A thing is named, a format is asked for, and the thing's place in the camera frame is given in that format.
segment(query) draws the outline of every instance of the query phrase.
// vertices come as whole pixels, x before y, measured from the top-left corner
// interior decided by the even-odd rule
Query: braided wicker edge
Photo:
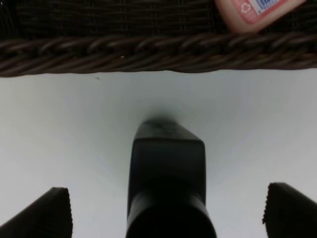
[[[96,73],[317,67],[317,34],[203,34],[11,39],[0,41],[0,77]]]

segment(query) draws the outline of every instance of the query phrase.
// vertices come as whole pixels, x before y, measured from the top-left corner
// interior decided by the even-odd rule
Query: black plastic piece
[[[268,238],[317,237],[317,204],[286,183],[271,183],[263,223]]]
[[[71,238],[67,188],[52,188],[0,227],[0,238]]]
[[[174,122],[142,124],[132,149],[126,237],[215,238],[205,203],[204,143]]]

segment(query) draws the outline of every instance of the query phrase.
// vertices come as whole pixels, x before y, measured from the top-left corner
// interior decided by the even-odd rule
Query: dark brown wicker
[[[317,2],[230,34],[213,0],[16,0],[0,5],[0,76],[317,67]]]

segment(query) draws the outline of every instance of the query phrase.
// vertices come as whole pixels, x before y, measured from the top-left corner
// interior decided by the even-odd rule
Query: bottle label
[[[232,0],[242,18],[255,24],[288,0]]]

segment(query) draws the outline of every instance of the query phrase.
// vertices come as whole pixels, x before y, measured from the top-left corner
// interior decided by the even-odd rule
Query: white surface
[[[317,200],[317,70],[0,79],[0,224],[68,187],[74,238],[123,238],[138,125],[175,117],[206,145],[219,238],[265,238],[267,186]]]

